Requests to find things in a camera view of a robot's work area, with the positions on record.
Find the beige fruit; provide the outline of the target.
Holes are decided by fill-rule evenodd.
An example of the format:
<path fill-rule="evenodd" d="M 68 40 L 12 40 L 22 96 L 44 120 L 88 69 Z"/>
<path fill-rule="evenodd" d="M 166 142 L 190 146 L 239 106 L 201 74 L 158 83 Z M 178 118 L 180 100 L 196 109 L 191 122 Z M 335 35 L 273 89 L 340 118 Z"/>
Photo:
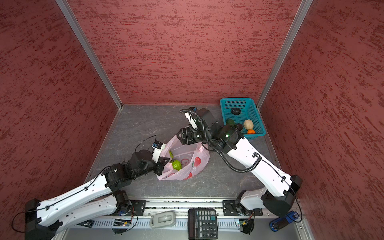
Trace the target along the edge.
<path fill-rule="evenodd" d="M 254 123 L 252 120 L 250 119 L 247 119 L 243 122 L 243 127 L 246 129 L 246 130 L 252 130 L 254 128 Z"/>

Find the dark green fruit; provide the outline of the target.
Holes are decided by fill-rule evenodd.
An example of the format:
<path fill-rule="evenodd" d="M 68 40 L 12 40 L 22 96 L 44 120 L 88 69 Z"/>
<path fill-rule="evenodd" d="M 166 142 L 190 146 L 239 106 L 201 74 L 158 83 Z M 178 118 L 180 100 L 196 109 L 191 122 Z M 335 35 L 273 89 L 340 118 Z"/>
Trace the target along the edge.
<path fill-rule="evenodd" d="M 235 126 L 235 121 L 233 119 L 226 119 L 226 125 Z"/>

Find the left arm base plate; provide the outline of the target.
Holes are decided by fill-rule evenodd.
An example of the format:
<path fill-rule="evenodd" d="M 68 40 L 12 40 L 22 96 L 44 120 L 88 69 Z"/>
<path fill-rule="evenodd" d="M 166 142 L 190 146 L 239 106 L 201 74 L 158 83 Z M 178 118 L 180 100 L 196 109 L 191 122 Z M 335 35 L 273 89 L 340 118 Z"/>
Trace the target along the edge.
<path fill-rule="evenodd" d="M 146 208 L 146 200 L 130 200 L 131 205 L 128 207 L 127 215 L 128 216 L 143 216 Z"/>

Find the black avocado fruit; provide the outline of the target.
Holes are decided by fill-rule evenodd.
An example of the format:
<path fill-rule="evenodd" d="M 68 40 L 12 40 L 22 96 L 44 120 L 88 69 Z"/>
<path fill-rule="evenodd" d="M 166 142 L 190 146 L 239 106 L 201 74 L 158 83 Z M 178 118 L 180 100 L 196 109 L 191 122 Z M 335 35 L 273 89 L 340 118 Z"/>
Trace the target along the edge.
<path fill-rule="evenodd" d="M 238 116 L 241 114 L 241 109 L 240 108 L 232 108 L 231 113 L 235 116 Z"/>

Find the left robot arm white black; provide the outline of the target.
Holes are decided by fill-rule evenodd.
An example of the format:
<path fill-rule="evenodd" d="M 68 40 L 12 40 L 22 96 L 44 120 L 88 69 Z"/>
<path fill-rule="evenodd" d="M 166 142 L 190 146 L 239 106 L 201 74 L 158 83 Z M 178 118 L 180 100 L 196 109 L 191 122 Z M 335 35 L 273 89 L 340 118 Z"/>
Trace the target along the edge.
<path fill-rule="evenodd" d="M 105 215 L 134 215 L 123 191 L 148 173 L 160 176 L 170 159 L 153 160 L 152 152 L 134 152 L 128 162 L 107 166 L 92 180 L 57 197 L 25 205 L 25 239 L 51 240 L 69 227 Z"/>

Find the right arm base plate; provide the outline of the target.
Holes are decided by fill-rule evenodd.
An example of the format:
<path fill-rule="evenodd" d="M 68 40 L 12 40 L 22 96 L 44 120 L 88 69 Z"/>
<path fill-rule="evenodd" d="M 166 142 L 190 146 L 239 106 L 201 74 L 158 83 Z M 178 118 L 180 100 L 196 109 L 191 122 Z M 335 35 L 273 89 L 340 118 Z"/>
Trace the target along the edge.
<path fill-rule="evenodd" d="M 223 204 L 223 213 L 224 216 L 239 216 L 239 217 L 261 217 L 263 216 L 262 209 L 253 209 L 248 210 L 237 201 L 224 200 Z"/>

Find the orange fruit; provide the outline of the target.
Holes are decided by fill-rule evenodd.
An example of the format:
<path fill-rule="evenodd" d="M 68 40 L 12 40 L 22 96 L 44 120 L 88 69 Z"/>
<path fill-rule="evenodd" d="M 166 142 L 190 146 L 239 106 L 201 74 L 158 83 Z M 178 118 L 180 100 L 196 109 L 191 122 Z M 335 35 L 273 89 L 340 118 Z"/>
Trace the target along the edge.
<path fill-rule="evenodd" d="M 253 129 L 249 129 L 249 130 L 247 131 L 247 135 L 254 135 L 254 134 L 256 134 L 256 131 L 253 130 Z"/>

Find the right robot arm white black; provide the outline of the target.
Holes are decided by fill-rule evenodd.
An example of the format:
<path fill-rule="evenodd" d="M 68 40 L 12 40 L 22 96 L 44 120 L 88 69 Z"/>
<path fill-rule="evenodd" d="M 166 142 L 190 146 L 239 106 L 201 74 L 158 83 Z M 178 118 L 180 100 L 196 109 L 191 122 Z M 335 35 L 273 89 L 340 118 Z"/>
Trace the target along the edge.
<path fill-rule="evenodd" d="M 258 191 L 242 191 L 235 200 L 235 209 L 247 215 L 254 209 L 266 208 L 278 217 L 290 212 L 302 179 L 289 175 L 273 165 L 243 135 L 244 126 L 221 125 L 207 109 L 181 109 L 189 121 L 177 137 L 183 145 L 207 144 L 236 173 L 252 173 L 264 185 Z"/>

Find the dark purple fruit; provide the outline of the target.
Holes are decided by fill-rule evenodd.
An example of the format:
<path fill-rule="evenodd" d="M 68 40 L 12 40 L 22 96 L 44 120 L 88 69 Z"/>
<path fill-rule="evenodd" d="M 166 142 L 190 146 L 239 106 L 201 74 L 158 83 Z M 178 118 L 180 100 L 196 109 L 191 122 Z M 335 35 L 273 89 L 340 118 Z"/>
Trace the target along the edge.
<path fill-rule="evenodd" d="M 238 131 L 240 131 L 240 132 L 244 129 L 244 127 L 243 127 L 242 124 L 236 124 L 235 127 L 236 127 L 236 129 L 237 129 Z"/>

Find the pink plastic bag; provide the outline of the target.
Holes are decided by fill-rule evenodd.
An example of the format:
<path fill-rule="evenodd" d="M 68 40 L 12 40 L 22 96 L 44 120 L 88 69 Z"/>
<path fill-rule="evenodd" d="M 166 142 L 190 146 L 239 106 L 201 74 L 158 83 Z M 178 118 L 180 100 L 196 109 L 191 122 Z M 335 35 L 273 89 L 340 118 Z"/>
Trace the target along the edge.
<path fill-rule="evenodd" d="M 210 160 L 210 152 L 201 143 L 182 145 L 179 139 L 174 136 L 167 143 L 160 157 L 169 158 L 169 150 L 173 152 L 173 160 L 179 160 L 182 164 L 180 171 L 174 170 L 170 160 L 162 173 L 158 176 L 160 181 L 188 180 L 199 174 Z"/>

